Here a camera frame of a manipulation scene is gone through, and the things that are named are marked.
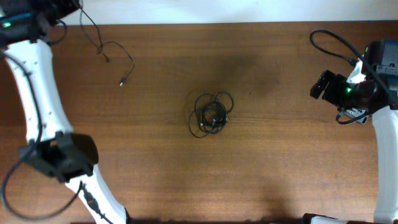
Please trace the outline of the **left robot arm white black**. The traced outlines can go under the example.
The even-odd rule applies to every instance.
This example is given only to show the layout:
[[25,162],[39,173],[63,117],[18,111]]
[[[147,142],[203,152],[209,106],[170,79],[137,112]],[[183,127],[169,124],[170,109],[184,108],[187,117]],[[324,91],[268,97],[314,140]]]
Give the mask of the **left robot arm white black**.
[[49,31],[81,9],[78,1],[1,2],[1,57],[16,81],[27,130],[19,162],[72,190],[96,223],[128,223],[100,173],[93,139],[74,132],[53,74]]

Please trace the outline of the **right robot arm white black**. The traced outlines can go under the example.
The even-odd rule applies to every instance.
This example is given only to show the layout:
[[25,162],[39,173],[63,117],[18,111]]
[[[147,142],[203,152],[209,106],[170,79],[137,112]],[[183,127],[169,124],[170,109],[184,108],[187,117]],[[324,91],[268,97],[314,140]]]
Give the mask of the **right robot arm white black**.
[[376,133],[378,183],[374,222],[397,223],[397,42],[378,40],[354,61],[349,77],[325,70],[310,96],[333,104],[347,124],[372,119]]

